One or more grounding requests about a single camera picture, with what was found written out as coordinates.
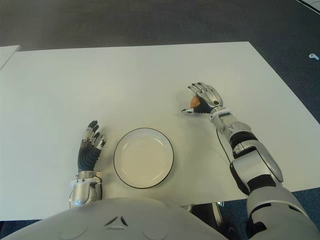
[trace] cable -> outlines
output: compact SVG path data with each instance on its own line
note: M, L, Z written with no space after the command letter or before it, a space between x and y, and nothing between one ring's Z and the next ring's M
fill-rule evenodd
M226 152L226 150L225 150L225 148L224 148L224 146L222 145L222 142L221 142L221 140L220 140L219 133L218 133L218 129L216 129L215 131L216 131L216 136L218 137L219 143L221 144L221 147L222 147L222 149L223 149L223 151L224 151L227 159L229 160L229 163L231 164L230 158L229 158L229 156L228 156L228 154L227 154L227 152Z

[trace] table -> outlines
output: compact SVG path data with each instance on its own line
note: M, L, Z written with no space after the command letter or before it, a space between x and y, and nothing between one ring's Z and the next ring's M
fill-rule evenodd
M184 115L187 85L214 86L269 149L290 191L320 185L320 126L249 42L16 52L1 70L0 220L42 219L68 209L84 127L107 133L96 170L103 197L174 205L243 199L208 115ZM113 154L127 132L154 128L174 165L150 189L125 185ZM224 140L229 154L231 150Z
M0 46L0 70L4 67L4 65L8 62L8 60L12 57L12 55L19 51L20 46Z

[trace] plate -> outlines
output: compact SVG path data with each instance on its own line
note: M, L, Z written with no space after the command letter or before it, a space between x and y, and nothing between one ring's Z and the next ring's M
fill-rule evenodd
M127 185L147 189L161 183L174 163L170 141L152 128L138 128L118 143L113 156L114 169Z

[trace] egg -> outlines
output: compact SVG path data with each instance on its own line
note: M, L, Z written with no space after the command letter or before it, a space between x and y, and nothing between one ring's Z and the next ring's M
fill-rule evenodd
M190 103L191 108L195 108L195 107L198 106L199 104L200 104L199 98L198 98L197 96L194 96L194 97L191 99L191 103Z

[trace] robot finger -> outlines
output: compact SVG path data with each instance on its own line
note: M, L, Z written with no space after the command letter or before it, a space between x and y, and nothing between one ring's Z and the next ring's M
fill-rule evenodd
M98 124L98 121L97 120L93 120L92 122L90 122L90 124L88 125L88 128L94 128L95 125Z
M212 89L213 89L212 86L207 85L207 84L204 84L203 82L198 82L198 84L199 84L200 86L202 86L206 91L209 91L209 90L212 90Z
M90 137L91 137L91 132L92 132L92 128L91 127L87 127L85 130L84 130L84 133L83 133L83 137L82 137L82 140L84 142L87 142Z
M192 114L194 113L194 108L185 108L181 111L182 113L186 114Z
M95 125L92 129L92 132L95 133L98 130L98 128L99 128L99 125L98 124Z
M92 132L91 132L91 135L90 135L90 143L91 143L92 145L95 144L94 137L95 137L95 132L98 130L98 128L99 128L99 125L96 125L96 126L94 126L94 127L92 128Z
M188 86L188 89L190 89L195 95L198 95L199 93L199 90L192 85Z
M100 136L100 132L97 132L94 136L93 136L93 138L92 138L92 145L94 146L95 145L95 143L96 143L96 140L97 140L97 138Z
M203 89L201 85L198 85L197 83L192 83L191 85L194 86L199 93L202 93L203 91L205 91L205 89Z
M96 145L96 149L101 150L107 142L107 135L103 134L100 138L99 143Z

